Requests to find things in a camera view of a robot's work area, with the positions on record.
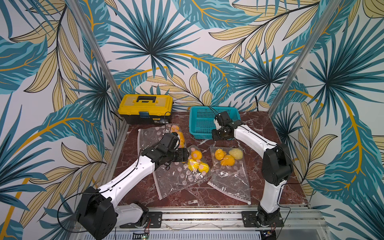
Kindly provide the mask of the clear zip-top bag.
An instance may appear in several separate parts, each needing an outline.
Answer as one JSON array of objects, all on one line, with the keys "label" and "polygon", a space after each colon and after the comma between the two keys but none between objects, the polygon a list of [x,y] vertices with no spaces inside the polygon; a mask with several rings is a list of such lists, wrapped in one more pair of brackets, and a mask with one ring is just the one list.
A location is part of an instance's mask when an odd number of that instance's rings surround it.
[{"label": "clear zip-top bag", "polygon": [[241,149],[243,151],[242,148],[210,147],[213,166],[208,185],[227,197],[250,205],[251,191],[244,156],[241,160],[236,160],[236,163],[231,167],[222,166],[220,161],[215,158],[217,149],[224,150],[227,155],[229,155],[231,149]]}]

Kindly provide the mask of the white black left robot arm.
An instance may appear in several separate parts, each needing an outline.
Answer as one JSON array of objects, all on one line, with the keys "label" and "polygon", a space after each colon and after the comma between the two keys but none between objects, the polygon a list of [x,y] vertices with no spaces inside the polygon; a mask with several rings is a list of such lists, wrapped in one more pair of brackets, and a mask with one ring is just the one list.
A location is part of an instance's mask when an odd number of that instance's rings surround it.
[{"label": "white black left robot arm", "polygon": [[78,223],[96,240],[104,239],[116,227],[148,224],[148,209],[142,204],[130,204],[126,210],[118,205],[142,179],[159,167],[187,161],[188,150],[180,148],[180,143],[177,133],[165,133],[159,142],[141,151],[138,159],[110,182],[97,189],[87,188],[79,203]]}]

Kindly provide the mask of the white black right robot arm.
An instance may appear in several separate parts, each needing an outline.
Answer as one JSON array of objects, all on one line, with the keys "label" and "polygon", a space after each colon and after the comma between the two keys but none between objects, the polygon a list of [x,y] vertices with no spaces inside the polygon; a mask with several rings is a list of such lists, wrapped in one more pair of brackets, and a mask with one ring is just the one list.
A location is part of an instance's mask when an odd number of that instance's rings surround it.
[{"label": "white black right robot arm", "polygon": [[283,226],[280,214],[280,200],[283,189],[294,171],[290,150],[285,144],[278,144],[253,131],[245,122],[232,120],[227,112],[214,118],[216,128],[212,137],[216,140],[236,139],[243,142],[262,157],[262,176],[265,180],[263,197],[256,216],[249,219],[255,227]]}]

